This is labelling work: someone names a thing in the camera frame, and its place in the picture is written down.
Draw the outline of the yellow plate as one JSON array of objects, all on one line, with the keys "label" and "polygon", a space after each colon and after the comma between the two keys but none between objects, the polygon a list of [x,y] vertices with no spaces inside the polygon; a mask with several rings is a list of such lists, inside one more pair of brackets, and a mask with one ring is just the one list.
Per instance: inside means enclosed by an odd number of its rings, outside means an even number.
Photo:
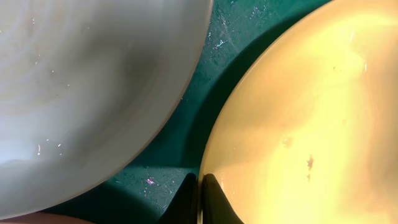
[{"label": "yellow plate", "polygon": [[397,1],[331,1],[223,106],[199,180],[244,223],[397,222]]}]

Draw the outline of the light blue plate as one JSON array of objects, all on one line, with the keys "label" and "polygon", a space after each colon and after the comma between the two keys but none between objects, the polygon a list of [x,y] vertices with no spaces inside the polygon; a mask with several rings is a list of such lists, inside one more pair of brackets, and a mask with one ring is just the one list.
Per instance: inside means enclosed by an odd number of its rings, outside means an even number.
[{"label": "light blue plate", "polygon": [[211,1],[1,0],[1,218],[96,187],[170,118]]}]

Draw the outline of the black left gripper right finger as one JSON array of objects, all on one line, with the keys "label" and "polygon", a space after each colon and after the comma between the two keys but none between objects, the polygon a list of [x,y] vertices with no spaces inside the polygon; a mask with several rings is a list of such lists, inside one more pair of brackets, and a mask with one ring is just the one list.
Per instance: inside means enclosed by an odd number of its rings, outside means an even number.
[{"label": "black left gripper right finger", "polygon": [[243,224],[213,174],[203,177],[201,207],[203,224]]}]

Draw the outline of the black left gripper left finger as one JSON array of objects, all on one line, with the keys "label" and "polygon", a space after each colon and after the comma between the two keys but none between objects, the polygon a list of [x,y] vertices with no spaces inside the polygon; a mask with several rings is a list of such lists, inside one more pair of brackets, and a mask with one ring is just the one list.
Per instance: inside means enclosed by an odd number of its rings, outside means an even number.
[{"label": "black left gripper left finger", "polygon": [[197,177],[193,173],[185,176],[175,196],[158,224],[197,224]]}]

